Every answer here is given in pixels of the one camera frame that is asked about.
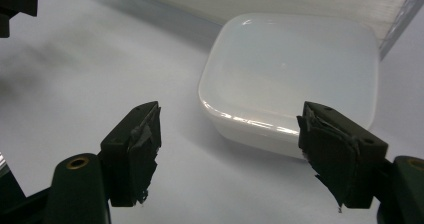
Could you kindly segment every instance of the white table surface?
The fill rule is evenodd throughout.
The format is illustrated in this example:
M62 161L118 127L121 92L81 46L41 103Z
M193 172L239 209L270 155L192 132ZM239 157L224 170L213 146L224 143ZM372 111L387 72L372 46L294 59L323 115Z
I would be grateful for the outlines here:
M380 66L371 131L424 157L424 12ZM197 84L221 26L148 0L40 0L0 40L0 150L27 195L56 164L98 153L136 105L162 106L163 146L143 206L113 223L376 223L343 209L303 160L229 143L200 109Z

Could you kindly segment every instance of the white plastic container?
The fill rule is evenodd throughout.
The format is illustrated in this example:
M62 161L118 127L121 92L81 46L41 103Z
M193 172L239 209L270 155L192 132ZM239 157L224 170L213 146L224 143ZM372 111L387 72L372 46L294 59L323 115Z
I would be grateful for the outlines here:
M303 103L331 106L369 128L379 63L373 32L319 16L253 13L229 21L210 53L199 97L226 138L294 157Z

